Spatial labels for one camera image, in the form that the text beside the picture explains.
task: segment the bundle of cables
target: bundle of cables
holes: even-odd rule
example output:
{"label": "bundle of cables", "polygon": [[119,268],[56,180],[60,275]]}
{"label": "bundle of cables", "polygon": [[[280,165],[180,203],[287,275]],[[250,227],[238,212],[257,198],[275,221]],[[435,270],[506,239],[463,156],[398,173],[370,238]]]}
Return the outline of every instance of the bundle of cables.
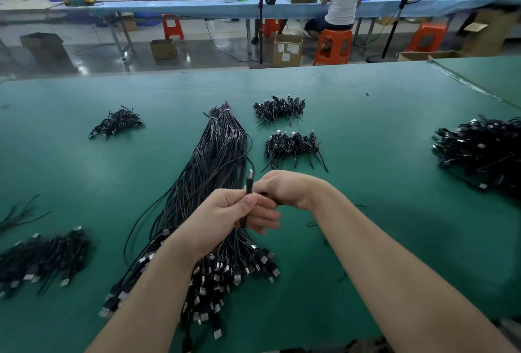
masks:
{"label": "bundle of cables", "polygon": [[[239,189],[244,184],[247,155],[251,138],[232,115],[225,102],[207,114],[208,124],[195,147],[192,157],[179,178],[135,222],[123,248],[127,263],[127,245],[140,219],[154,205],[166,198],[166,203],[150,229],[150,241],[129,265],[127,272],[110,290],[100,312],[110,317],[154,258],[162,242],[172,234],[216,188]],[[238,286],[243,278],[255,270],[273,282],[280,272],[273,263],[273,254],[259,248],[241,228],[233,231],[212,253],[195,265],[192,283],[181,314],[181,326],[186,332],[183,352],[191,351],[190,324],[210,323],[214,337],[222,336],[218,312],[223,306],[226,292]]]}
{"label": "bundle of cables", "polygon": [[440,128],[436,133],[433,151],[442,168],[476,188],[497,186],[520,197],[521,117],[505,122],[479,115],[454,132]]}
{"label": "bundle of cables", "polygon": [[143,125],[144,123],[145,122],[139,118],[139,114],[134,113],[134,109],[121,106],[121,109],[115,113],[109,111],[108,117],[94,127],[88,138],[92,139],[97,134],[103,136],[115,135],[132,127]]}
{"label": "bundle of cables", "polygon": [[90,241],[81,226],[65,236],[45,239],[34,234],[0,253],[0,296],[12,297],[24,283],[41,282],[37,294],[47,291],[61,273],[61,286],[67,286],[84,267]]}
{"label": "bundle of cables", "polygon": [[0,235],[2,235],[4,232],[9,231],[15,227],[18,227],[19,225],[35,222],[36,220],[39,220],[39,219],[47,216],[50,213],[50,211],[49,211],[41,216],[38,216],[37,218],[33,218],[32,220],[24,221],[26,218],[29,218],[34,215],[34,211],[38,208],[38,206],[35,206],[35,205],[31,206],[31,203],[36,198],[38,198],[39,195],[40,194],[37,194],[33,198],[31,198],[29,200],[29,202],[27,202],[27,204],[22,208],[22,210],[18,214],[16,214],[18,206],[14,205],[11,207],[11,210],[9,211],[7,216],[5,216],[5,218],[0,221]]}
{"label": "bundle of cables", "polygon": [[264,157],[268,158],[269,162],[261,172],[263,172],[267,167],[270,167],[270,170],[278,169],[279,162],[286,158],[295,159],[294,168],[296,168],[298,156],[301,154],[306,154],[309,164],[313,169],[315,169],[311,157],[309,156],[311,154],[319,163],[324,165],[326,172],[329,173],[326,163],[322,158],[322,154],[318,149],[319,144],[316,143],[316,141],[317,137],[313,131],[309,134],[309,138],[307,136],[302,136],[298,132],[291,132],[291,136],[288,136],[286,132],[281,133],[280,131],[277,131],[269,137],[266,143],[264,143],[264,147],[266,148],[264,151]]}
{"label": "bundle of cables", "polygon": [[257,123],[260,124],[257,127],[260,127],[265,122],[276,123],[277,119],[286,119],[289,121],[291,126],[290,117],[300,118],[300,114],[304,112],[304,107],[306,106],[305,100],[300,100],[299,98],[290,98],[288,94],[288,99],[277,98],[275,95],[271,96],[271,101],[264,101],[264,103],[253,104],[255,108],[255,116],[259,118]]}

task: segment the black shorts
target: black shorts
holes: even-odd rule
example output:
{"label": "black shorts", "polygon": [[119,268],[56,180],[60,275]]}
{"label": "black shorts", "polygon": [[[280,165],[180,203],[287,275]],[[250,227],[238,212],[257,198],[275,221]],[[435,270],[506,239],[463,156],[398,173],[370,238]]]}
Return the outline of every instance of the black shorts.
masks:
{"label": "black shorts", "polygon": [[328,21],[326,21],[326,14],[320,14],[316,18],[312,18],[308,22],[306,22],[306,25],[304,26],[304,29],[306,32],[312,30],[318,33],[322,33],[324,29],[331,29],[331,30],[348,30],[353,28],[353,24],[349,25],[333,25],[329,24]]}

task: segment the white label on box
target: white label on box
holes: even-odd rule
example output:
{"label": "white label on box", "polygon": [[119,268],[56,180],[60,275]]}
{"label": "white label on box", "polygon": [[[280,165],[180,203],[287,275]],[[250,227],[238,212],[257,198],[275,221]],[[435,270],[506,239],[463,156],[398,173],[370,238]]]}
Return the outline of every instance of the white label on box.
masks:
{"label": "white label on box", "polygon": [[299,49],[300,49],[300,45],[299,44],[289,44],[288,45],[288,51],[291,54],[298,54],[298,50]]}

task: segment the red stool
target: red stool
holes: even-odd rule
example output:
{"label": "red stool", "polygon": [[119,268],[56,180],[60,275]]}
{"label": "red stool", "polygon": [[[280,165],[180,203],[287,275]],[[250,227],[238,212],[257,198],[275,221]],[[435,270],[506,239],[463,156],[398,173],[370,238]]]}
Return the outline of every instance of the red stool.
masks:
{"label": "red stool", "polygon": [[[440,44],[447,33],[447,26],[445,24],[435,24],[435,23],[423,23],[420,24],[420,27],[414,33],[413,40],[411,40],[409,47],[407,47],[406,51],[438,51],[440,48]],[[419,46],[421,39],[423,36],[433,35],[434,38],[431,41],[430,45],[427,47]]]}
{"label": "red stool", "polygon": [[262,25],[262,33],[265,38],[269,38],[272,32],[278,32],[280,29],[280,22],[277,20],[264,20],[264,24]]}
{"label": "red stool", "polygon": [[[176,18],[177,16],[172,16],[168,14],[161,14],[163,17],[163,30],[165,31],[165,39],[170,39],[170,36],[180,36],[181,40],[185,39],[185,35],[183,34],[183,28],[181,28],[181,23]],[[168,26],[168,20],[174,20],[176,22],[175,27]]]}
{"label": "red stool", "polygon": [[[350,29],[342,31],[324,29],[320,35],[320,39],[318,39],[318,48],[317,53],[315,54],[315,60],[313,61],[313,66],[316,66],[318,62],[326,65],[347,64],[349,61],[349,51],[351,50],[352,38],[353,34]],[[332,43],[331,48],[322,51],[321,48],[325,40]],[[346,51],[342,52],[342,44],[344,41],[348,42],[348,47]]]}

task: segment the gray floor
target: gray floor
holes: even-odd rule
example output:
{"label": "gray floor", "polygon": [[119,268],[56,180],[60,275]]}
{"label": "gray floor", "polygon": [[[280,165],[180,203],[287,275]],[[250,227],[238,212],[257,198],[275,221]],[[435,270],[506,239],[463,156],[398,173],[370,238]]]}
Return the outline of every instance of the gray floor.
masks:
{"label": "gray floor", "polygon": [[[298,21],[290,21],[285,33],[302,34]],[[246,34],[244,21],[226,23],[225,21],[202,20],[182,21],[186,40],[176,41],[179,57],[175,60],[155,61],[150,51],[150,41],[163,37],[162,26],[140,28],[131,33],[134,52],[129,52],[127,63],[123,63],[110,42],[107,28],[96,28],[90,25],[27,25],[2,28],[0,37],[7,43],[12,54],[9,58],[0,52],[0,75],[15,75],[16,79],[46,78],[57,76],[85,76],[99,74],[128,74],[156,71],[187,71],[191,69],[213,68],[247,68],[249,61],[259,59],[258,46],[252,46],[253,55],[246,52]],[[454,36],[457,23],[452,25],[442,44],[441,50],[458,49],[462,39]],[[394,35],[388,55],[404,51],[416,30],[416,24],[400,22]],[[363,63],[368,55],[381,54],[387,41],[389,27],[374,28],[371,42],[367,47],[356,46],[366,41],[368,22],[361,27],[361,34],[351,47],[350,63]],[[39,64],[28,49],[19,43],[20,34],[44,31],[59,34],[70,60],[65,62],[49,62]],[[274,37],[265,39],[264,60],[271,62]],[[304,39],[301,66],[311,65],[316,53],[317,43]],[[503,47],[504,54],[521,54],[517,43],[507,42]]]}

